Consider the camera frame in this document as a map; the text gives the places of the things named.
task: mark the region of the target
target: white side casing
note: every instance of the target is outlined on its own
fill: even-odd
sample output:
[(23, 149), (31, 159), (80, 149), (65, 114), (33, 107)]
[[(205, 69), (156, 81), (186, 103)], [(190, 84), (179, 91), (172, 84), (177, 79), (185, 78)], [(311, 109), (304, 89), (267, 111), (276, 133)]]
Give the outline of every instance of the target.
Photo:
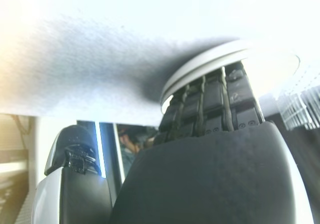
[(39, 183), (33, 201), (32, 224), (59, 224), (62, 169), (53, 171)]

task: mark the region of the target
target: light strip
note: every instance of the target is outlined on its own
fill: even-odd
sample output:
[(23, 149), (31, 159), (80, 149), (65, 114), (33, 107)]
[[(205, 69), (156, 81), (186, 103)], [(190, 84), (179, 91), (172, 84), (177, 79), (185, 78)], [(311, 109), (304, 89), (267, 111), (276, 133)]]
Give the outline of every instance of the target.
[(121, 147), (120, 147), (120, 141), (119, 141), (119, 136), (118, 136), (119, 135), (118, 128), (115, 123), (113, 123), (113, 131), (114, 131), (116, 154), (118, 157), (118, 164), (119, 164), (119, 170), (120, 170), (120, 178), (121, 178), (121, 182), (124, 183), (124, 181), (126, 179), (124, 162), (122, 160)]
[(98, 144), (98, 155), (99, 155), (101, 177), (106, 178), (105, 159), (104, 159), (104, 153), (102, 149), (100, 124), (98, 121), (96, 121), (94, 124), (95, 124), (96, 142)]

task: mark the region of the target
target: screw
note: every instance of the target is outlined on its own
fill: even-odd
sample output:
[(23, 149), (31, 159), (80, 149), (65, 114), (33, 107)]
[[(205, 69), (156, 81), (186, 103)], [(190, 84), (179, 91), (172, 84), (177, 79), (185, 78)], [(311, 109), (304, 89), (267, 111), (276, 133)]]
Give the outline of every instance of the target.
[(254, 126), (255, 124), (256, 124), (256, 122), (254, 120), (251, 120), (251, 121), (248, 122), (249, 126)]

